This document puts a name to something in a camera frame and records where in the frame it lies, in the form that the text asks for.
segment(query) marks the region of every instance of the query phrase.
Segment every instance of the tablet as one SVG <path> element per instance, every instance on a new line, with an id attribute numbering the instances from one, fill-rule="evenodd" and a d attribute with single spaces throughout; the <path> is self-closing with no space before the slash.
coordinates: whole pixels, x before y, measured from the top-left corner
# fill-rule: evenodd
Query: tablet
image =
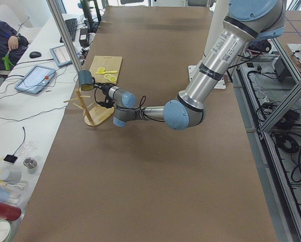
<path id="1" fill-rule="evenodd" d="M 65 45 L 50 49 L 51 55 L 58 67 L 63 67 L 71 63 L 70 55 L 65 48 Z"/>
<path id="2" fill-rule="evenodd" d="M 55 72 L 53 68 L 35 65 L 14 88 L 21 92 L 38 94 L 49 84 Z"/>

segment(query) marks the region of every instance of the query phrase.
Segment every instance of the black computer mouse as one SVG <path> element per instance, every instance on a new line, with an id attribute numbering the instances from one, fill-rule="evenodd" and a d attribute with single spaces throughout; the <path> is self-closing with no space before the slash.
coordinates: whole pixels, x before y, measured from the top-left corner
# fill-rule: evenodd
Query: black computer mouse
<path id="1" fill-rule="evenodd" d="M 37 58 L 37 57 L 40 57 L 42 56 L 42 54 L 38 51 L 33 51 L 30 53 L 30 58 L 33 59 L 33 58 Z"/>

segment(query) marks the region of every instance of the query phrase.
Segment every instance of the person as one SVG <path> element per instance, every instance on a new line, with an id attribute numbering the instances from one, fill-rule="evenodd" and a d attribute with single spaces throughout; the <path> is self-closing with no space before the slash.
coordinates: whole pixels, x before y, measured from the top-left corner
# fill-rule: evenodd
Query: person
<path id="1" fill-rule="evenodd" d="M 10 51 L 10 61 L 16 65 L 29 45 L 28 40 L 6 22 L 0 21 L 0 70 L 5 70 L 4 57 Z"/>

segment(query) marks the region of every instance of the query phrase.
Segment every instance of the red cup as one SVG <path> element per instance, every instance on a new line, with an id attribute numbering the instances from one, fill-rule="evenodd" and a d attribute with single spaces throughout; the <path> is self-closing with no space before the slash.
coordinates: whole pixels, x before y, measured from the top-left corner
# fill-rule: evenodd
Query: red cup
<path id="1" fill-rule="evenodd" d="M 21 209 L 5 203 L 0 203 L 0 219 L 17 220 L 21 216 Z"/>

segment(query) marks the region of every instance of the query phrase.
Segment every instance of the white table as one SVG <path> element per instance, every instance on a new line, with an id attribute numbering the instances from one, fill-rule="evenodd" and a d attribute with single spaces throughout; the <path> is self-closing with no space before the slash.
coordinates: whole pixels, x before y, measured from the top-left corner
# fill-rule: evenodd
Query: white table
<path id="1" fill-rule="evenodd" d="M 78 23 L 80 22 L 80 16 L 77 15 L 64 15 L 63 17 L 64 19 L 77 18 Z M 79 32 L 80 31 L 77 31 L 76 41 L 73 43 L 78 50 L 81 49 L 79 44 Z M 54 19 L 51 18 L 38 33 L 34 41 L 29 45 L 19 63 L 38 61 L 40 59 L 51 59 L 52 56 L 49 49 L 62 45 L 59 40 L 59 31 Z M 42 57 L 30 59 L 29 54 L 32 51 L 41 52 Z M 10 76 L 24 76 L 34 65 L 58 69 L 54 61 L 26 63 L 15 66 L 11 71 Z M 75 86 L 76 76 L 77 73 L 75 68 L 73 65 L 69 65 L 57 70 L 54 78 L 49 83 L 49 86 L 45 87 L 42 92 L 37 95 L 18 93 L 10 97 L 2 98 L 0 100 L 0 117 L 20 120 L 43 111 L 66 106 L 63 101 L 70 98 Z M 4 92 L 8 84 L 17 81 L 18 79 L 19 78 L 17 77 L 7 78 L 0 87 L 0 92 Z M 17 93 L 14 86 L 15 84 L 9 85 L 6 92 L 0 94 L 0 98 Z M 34 191 L 63 114 L 64 109 L 59 109 L 21 122 L 0 119 L 0 170 L 19 170 L 22 172 L 22 180 L 28 181 L 28 186 L 18 202 L 18 206 L 23 212 L 25 212 L 26 205 Z M 23 140 L 24 132 L 22 127 L 24 127 L 26 131 L 25 143 L 16 153 L 18 159 L 15 164 L 7 163 L 3 161 L 3 158 L 7 154 L 13 154 Z M 33 174 L 31 174 L 23 165 L 23 161 L 27 157 L 34 158 L 38 163 Z M 13 222 L 14 229 L 19 226 L 22 217 L 23 216 Z"/>

